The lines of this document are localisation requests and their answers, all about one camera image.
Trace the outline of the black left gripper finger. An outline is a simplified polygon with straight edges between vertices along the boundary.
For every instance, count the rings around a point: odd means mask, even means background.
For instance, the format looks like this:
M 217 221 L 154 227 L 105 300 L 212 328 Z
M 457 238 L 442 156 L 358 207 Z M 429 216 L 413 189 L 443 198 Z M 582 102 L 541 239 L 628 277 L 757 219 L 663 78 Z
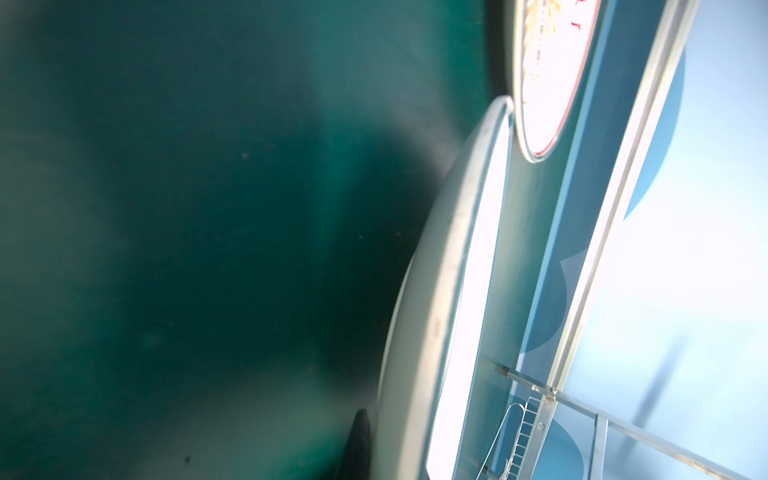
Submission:
M 371 425 L 366 409 L 359 409 L 348 433 L 335 478 L 369 480 L 371 469 Z

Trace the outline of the steel two-tier dish rack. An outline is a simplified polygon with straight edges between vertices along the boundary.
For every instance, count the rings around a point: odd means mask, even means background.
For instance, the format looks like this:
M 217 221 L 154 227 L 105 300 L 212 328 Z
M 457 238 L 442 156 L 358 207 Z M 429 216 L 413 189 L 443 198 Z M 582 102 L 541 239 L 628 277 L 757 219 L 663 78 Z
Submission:
M 493 367 L 495 372 L 511 380 L 513 384 L 526 387 L 532 395 L 523 403 L 513 402 L 506 407 L 489 450 L 480 464 L 477 478 L 482 476 L 491 479 L 533 478 L 540 451 L 545 444 L 551 422 L 559 406 L 564 406 L 592 420 L 593 434 L 587 468 L 589 479 L 604 477 L 608 434 L 612 430 L 711 478 L 742 479 L 744 477 L 734 470 L 542 384 L 506 365 L 495 362 Z M 489 466 L 489 460 L 491 454 L 501 445 L 501 434 L 510 412 L 514 409 L 521 413 L 520 423 L 515 430 L 511 452 L 504 463 L 504 468 L 501 473 L 496 474 Z

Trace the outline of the white plate with black motif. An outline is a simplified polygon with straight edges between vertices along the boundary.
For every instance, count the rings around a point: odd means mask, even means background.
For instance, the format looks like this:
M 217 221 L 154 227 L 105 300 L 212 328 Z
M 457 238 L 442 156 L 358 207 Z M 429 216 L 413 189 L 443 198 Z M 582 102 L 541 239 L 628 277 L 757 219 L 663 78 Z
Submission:
M 469 400 L 514 139 L 492 101 L 445 177 L 404 276 L 377 396 L 370 476 L 451 479 Z

